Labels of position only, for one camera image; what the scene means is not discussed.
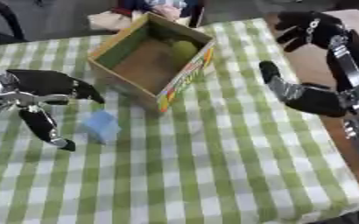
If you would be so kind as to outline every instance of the chair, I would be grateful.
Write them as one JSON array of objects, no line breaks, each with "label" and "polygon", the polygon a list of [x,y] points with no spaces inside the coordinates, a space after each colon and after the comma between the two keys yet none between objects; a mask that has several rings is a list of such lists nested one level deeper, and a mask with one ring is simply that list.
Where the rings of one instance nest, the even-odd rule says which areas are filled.
[{"label": "chair", "polygon": [[0,32],[0,45],[25,42],[25,35],[20,27],[18,19],[7,5],[0,2],[0,15],[5,18],[13,32],[13,36]]}]

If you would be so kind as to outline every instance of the robot finger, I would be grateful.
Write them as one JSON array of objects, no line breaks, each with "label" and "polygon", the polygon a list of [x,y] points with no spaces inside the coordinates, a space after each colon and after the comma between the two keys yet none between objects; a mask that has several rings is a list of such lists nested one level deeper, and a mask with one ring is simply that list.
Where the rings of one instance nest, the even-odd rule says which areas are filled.
[{"label": "robot finger", "polygon": [[104,103],[103,97],[99,92],[90,84],[83,80],[77,80],[70,77],[73,80],[74,88],[72,96],[76,99],[89,99],[98,103]]},{"label": "robot finger", "polygon": [[278,67],[271,61],[263,61],[259,67],[265,84],[286,106],[316,115],[341,117],[346,114],[338,95],[328,87],[315,83],[288,83],[280,77]]},{"label": "robot finger", "polygon": [[56,122],[42,108],[21,109],[19,115],[40,140],[65,151],[75,151],[74,142],[58,135]]}]

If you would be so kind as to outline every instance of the green and white tablecloth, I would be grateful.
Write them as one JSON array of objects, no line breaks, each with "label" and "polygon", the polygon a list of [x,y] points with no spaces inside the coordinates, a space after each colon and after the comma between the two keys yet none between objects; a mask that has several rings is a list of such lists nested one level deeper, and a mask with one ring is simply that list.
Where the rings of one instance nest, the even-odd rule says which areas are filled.
[{"label": "green and white tablecloth", "polygon": [[[0,223],[305,223],[359,209],[359,185],[318,116],[284,107],[260,60],[295,75],[262,19],[213,24],[215,58],[159,119],[116,92],[115,145],[78,125],[99,106],[52,107],[74,153],[0,118]],[[104,37],[0,46],[0,71],[53,69],[95,82],[86,57]]]}]

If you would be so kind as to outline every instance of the floor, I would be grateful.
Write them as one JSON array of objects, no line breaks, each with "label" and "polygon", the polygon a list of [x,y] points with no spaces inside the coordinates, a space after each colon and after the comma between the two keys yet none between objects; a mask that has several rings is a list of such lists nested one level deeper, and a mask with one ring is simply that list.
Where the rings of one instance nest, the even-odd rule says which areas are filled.
[{"label": "floor", "polygon": [[[58,39],[92,35],[87,15],[106,11],[116,5],[116,0],[43,0],[37,6],[34,0],[1,0],[17,14],[28,40]],[[260,18],[277,11],[327,11],[336,0],[207,0],[203,24]],[[0,31],[9,32],[0,18]],[[318,224],[359,223],[359,213]]]}]

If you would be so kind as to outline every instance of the colorful printed label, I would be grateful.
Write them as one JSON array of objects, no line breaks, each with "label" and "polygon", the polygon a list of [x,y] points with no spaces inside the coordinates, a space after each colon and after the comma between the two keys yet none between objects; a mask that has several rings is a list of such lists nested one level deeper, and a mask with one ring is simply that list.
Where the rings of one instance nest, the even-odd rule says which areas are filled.
[{"label": "colorful printed label", "polygon": [[175,96],[183,91],[210,64],[213,52],[214,48],[210,47],[198,60],[187,64],[179,76],[180,78],[158,98],[160,112],[166,112]]}]

